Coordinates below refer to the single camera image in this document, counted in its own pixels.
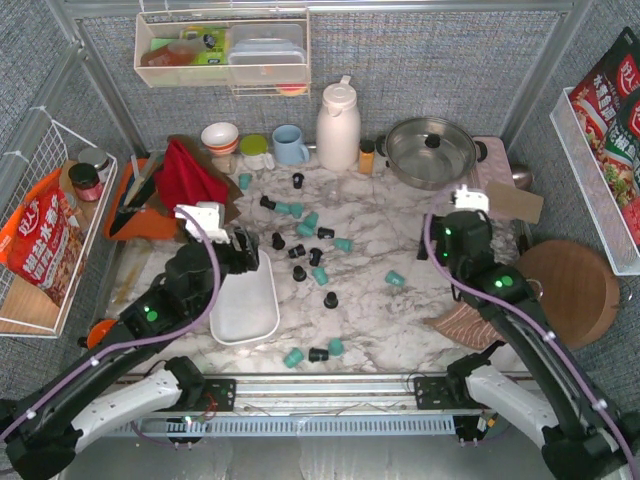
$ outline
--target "round wooden board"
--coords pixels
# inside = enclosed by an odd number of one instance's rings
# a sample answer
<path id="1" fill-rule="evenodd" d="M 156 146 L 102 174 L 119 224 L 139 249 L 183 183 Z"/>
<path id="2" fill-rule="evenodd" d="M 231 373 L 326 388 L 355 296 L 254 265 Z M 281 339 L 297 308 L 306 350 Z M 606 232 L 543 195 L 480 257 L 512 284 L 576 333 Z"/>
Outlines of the round wooden board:
<path id="1" fill-rule="evenodd" d="M 620 287 L 606 260 L 590 248 L 549 240 L 527 250 L 515 266 L 542 284 L 540 304 L 569 348 L 596 341 L 613 323 Z"/>

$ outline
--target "marble table surface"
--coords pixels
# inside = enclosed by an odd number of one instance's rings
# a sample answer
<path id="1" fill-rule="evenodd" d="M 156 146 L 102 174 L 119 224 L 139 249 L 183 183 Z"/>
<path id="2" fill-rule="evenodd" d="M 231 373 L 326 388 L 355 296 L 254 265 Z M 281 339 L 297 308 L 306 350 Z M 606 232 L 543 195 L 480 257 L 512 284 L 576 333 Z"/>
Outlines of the marble table surface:
<path id="1" fill-rule="evenodd" d="M 245 171 L 240 165 L 233 178 Z M 305 176 L 301 190 L 292 186 L 291 176 L 296 171 Z M 353 251 L 347 254 L 333 247 L 331 241 L 315 236 L 300 237 L 295 227 L 301 220 L 261 207 L 262 195 L 304 204 L 304 215 L 317 212 L 319 226 L 333 228 L 336 237 L 353 240 Z M 376 159 L 373 176 L 356 172 L 336 174 L 320 168 L 313 157 L 308 164 L 296 168 L 278 165 L 273 171 L 254 172 L 245 196 L 236 201 L 242 215 L 233 223 L 256 232 L 260 248 L 270 257 L 280 309 L 278 329 L 265 340 L 225 346 L 214 340 L 205 322 L 134 372 L 145 372 L 158 359 L 178 355 L 189 356 L 203 373 L 444 370 L 471 350 L 423 323 L 425 318 L 438 317 L 454 306 L 449 284 L 431 262 L 416 260 L 423 215 L 430 208 L 433 195 L 401 183 L 385 168 L 381 158 Z M 313 280 L 307 258 L 292 260 L 286 249 L 274 250 L 271 235 L 275 231 L 282 234 L 287 248 L 303 243 L 307 252 L 312 247 L 322 249 L 321 265 L 329 283 L 321 287 Z M 497 222 L 494 231 L 493 246 L 498 260 L 513 261 L 517 253 L 510 224 Z M 146 257 L 139 254 L 140 244 L 130 243 L 133 252 L 130 255 L 144 266 L 135 286 L 124 295 L 118 291 L 127 273 L 119 273 L 108 312 L 111 314 L 142 294 L 180 247 L 174 242 L 154 242 L 152 248 L 143 248 L 148 256 L 144 263 L 141 259 Z M 309 273 L 306 281 L 293 280 L 295 265 L 305 267 Z M 406 278 L 404 287 L 385 283 L 385 275 L 392 269 Z M 339 298 L 339 306 L 333 310 L 323 305 L 329 291 Z M 283 358 L 292 348 L 298 347 L 306 355 L 310 347 L 326 348 L 333 337 L 344 343 L 345 353 L 341 357 L 317 363 L 305 360 L 292 370 L 284 365 Z M 493 360 L 504 371 L 525 370 L 510 347 L 498 349 Z"/>

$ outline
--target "red towel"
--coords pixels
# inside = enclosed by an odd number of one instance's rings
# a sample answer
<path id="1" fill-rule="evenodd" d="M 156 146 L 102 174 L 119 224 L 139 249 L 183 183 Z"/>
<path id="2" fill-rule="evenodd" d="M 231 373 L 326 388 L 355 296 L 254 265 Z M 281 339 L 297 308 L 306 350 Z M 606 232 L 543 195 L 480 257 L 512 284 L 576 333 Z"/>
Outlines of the red towel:
<path id="1" fill-rule="evenodd" d="M 174 217 L 178 204 L 195 205 L 198 202 L 227 202 L 228 187 L 211 177 L 187 148 L 178 140 L 171 140 L 164 156 L 164 167 L 153 179 L 162 203 Z"/>

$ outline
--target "stainless steel pot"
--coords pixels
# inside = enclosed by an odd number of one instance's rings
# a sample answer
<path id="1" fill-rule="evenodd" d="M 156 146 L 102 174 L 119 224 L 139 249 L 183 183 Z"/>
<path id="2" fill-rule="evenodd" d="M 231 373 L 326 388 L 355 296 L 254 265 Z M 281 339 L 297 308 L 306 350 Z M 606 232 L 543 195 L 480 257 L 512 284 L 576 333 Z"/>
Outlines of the stainless steel pot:
<path id="1" fill-rule="evenodd" d="M 423 190 L 440 190 L 487 158 L 484 143 L 437 117 L 405 120 L 378 137 L 376 147 L 402 182 Z"/>

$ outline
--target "white pitcher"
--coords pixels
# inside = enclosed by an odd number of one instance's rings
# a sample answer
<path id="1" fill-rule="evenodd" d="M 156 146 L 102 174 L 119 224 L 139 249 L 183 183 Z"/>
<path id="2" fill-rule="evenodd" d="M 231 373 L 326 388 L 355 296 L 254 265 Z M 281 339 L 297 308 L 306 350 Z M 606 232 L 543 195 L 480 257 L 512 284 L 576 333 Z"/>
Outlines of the white pitcher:
<path id="1" fill-rule="evenodd" d="M 318 161 L 327 170 L 342 172 L 358 159 L 360 112 L 350 76 L 324 89 L 316 126 Z"/>

